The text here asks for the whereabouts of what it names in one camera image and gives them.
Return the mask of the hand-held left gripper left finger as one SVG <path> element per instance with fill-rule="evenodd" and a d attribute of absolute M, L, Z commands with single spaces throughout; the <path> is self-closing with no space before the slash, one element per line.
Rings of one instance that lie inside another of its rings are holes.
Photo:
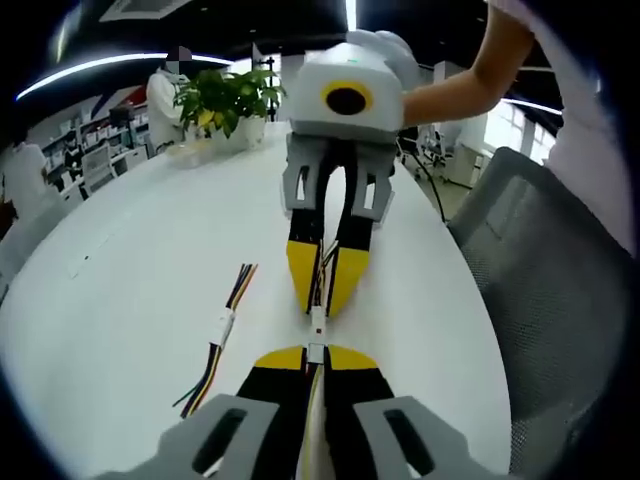
<path fill-rule="evenodd" d="M 293 479 L 305 428 L 305 348 L 271 352 L 234 395 L 162 434 L 150 459 L 101 479 Z"/>

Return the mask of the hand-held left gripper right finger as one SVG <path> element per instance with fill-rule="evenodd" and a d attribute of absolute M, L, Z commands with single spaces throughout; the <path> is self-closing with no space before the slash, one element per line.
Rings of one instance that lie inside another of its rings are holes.
<path fill-rule="evenodd" d="M 325 349 L 325 436 L 337 479 L 504 479 L 464 435 L 412 396 L 396 396 L 375 361 Z"/>

